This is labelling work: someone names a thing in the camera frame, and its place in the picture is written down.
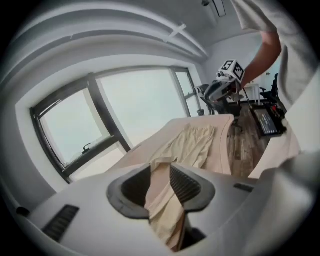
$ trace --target black rubber gripper pad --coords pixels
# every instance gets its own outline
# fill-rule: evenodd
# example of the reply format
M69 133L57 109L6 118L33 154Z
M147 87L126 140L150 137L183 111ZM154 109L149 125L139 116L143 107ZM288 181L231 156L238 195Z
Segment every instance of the black rubber gripper pad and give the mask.
M123 216L130 219L148 220L149 211L144 208L151 184L151 167L145 164L110 183L107 198Z

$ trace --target robotic arm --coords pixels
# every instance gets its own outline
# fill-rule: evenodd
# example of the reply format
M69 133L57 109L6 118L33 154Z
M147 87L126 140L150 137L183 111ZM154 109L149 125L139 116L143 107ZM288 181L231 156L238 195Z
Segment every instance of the robotic arm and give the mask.
M206 101L215 102L229 97L238 102L241 99L239 91L244 74L245 70L238 61L227 60L216 73L216 79L211 85L203 84L196 87L196 90Z

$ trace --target wooden floor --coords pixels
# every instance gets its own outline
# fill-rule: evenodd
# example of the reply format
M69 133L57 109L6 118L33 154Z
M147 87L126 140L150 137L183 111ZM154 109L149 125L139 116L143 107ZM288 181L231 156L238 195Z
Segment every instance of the wooden floor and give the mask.
M231 173L236 177L248 177L264 154L269 139L259 139L254 119L248 104L242 104L238 124L231 126L227 139L227 150Z

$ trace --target beige cloth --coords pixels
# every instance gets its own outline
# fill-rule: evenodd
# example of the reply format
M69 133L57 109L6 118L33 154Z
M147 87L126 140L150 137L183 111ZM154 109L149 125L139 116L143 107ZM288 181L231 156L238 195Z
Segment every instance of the beige cloth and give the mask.
M205 163L214 139L215 128L192 127L187 124L179 135L160 147L150 158L151 175L158 170L160 164L176 162L201 168ZM150 224L158 237L166 244L174 233L178 221L184 213L175 192L167 183L161 193L146 208L150 213Z

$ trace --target white wall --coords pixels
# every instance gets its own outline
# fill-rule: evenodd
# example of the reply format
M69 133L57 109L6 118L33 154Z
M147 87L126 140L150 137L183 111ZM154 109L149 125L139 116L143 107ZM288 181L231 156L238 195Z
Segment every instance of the white wall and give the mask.
M249 33L235 36L213 44L207 48L210 58L203 64L203 70L206 77L212 82L216 78L218 69L226 60L237 60L243 68L254 59L262 43L260 34ZM260 87L264 87L267 91L272 88L272 81L280 67L280 57L264 74L254 80ZM253 100L251 90L247 90L250 100Z

